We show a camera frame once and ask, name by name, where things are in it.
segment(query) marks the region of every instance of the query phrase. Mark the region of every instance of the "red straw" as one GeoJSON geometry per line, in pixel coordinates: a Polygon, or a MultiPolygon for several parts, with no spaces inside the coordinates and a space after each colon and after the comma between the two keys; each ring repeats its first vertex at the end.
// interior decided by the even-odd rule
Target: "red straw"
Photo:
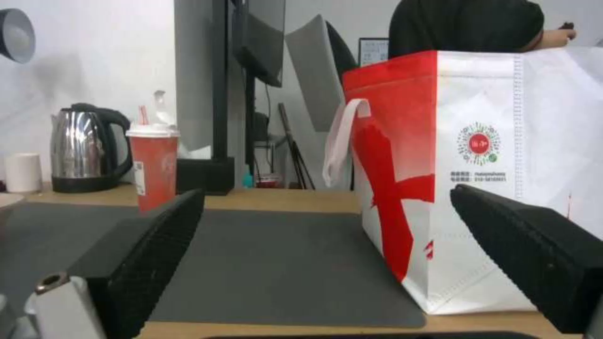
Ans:
{"type": "Polygon", "coordinates": [[[138,109],[140,111],[140,120],[141,120],[141,123],[143,125],[148,125],[149,124],[149,120],[148,120],[148,117],[147,117],[147,107],[144,106],[144,105],[142,105],[142,106],[138,106],[138,109]]]}

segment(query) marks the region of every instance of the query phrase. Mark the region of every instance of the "white bag handle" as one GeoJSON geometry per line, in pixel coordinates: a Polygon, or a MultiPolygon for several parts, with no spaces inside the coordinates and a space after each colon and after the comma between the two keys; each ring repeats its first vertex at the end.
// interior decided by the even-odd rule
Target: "white bag handle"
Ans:
{"type": "Polygon", "coordinates": [[[341,103],[335,113],[324,148],[323,179],[327,187],[332,187],[339,180],[341,165],[346,159],[350,145],[350,135],[352,134],[352,124],[356,111],[358,111],[360,118],[371,116],[371,107],[368,100],[352,99],[347,105],[341,103]]]}

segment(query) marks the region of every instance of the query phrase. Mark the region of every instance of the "white mug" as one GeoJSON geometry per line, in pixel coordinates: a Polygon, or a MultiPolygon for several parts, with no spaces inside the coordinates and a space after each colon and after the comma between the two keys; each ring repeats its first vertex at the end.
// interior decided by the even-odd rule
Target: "white mug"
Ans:
{"type": "Polygon", "coordinates": [[[16,153],[4,157],[6,189],[10,193],[42,190],[42,167],[37,153],[16,153]]]}

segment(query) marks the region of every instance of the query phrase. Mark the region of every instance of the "white cup lid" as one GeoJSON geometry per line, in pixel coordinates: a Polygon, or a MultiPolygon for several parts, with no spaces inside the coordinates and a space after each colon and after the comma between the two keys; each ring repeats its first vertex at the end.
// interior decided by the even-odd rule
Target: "white cup lid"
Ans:
{"type": "Polygon", "coordinates": [[[175,125],[168,124],[132,124],[130,129],[125,132],[126,136],[137,138],[174,138],[180,136],[180,131],[175,125]]]}

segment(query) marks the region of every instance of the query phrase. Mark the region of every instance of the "black box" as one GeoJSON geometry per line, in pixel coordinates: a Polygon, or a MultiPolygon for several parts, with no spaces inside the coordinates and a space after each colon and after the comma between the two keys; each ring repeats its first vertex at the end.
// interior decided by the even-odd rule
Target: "black box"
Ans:
{"type": "Polygon", "coordinates": [[[235,187],[235,159],[178,159],[176,191],[203,189],[207,195],[227,195],[235,187]]]}

